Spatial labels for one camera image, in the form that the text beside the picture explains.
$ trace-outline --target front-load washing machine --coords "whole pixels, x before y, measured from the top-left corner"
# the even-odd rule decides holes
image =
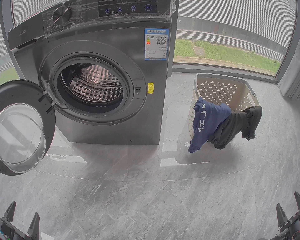
[[[0,86],[0,172],[36,166],[55,125],[70,142],[159,144],[173,12],[168,0],[72,0],[12,28],[25,80]]]

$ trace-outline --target marble floor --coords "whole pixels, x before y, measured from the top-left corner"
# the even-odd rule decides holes
[[[274,237],[276,204],[298,210],[300,102],[249,80],[263,108],[257,138],[190,154],[193,84],[194,74],[168,79],[159,146],[70,143],[57,129],[34,170],[0,175],[0,213],[15,201],[13,224],[27,232],[37,212],[42,240]]]

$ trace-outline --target door glass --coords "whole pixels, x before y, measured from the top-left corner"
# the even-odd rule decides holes
[[[0,159],[15,173],[25,173],[42,160],[46,149],[43,122],[27,104],[13,104],[0,112]]]

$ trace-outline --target yellow warning sticker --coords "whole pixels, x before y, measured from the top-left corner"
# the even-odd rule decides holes
[[[153,94],[154,92],[154,83],[150,82],[148,83],[148,94]]]

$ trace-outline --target lawn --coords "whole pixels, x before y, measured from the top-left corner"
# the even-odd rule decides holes
[[[3,73],[0,73],[0,85],[11,80],[20,79],[14,67],[5,70]]]
[[[202,47],[205,50],[205,56],[197,56],[193,46]],[[230,61],[233,63],[249,65],[257,68],[266,69],[276,73],[280,67],[280,62],[267,57],[247,52],[240,49],[211,44],[204,41],[195,41],[194,43],[187,39],[176,39],[175,56],[181,57],[202,57],[214,60]]]

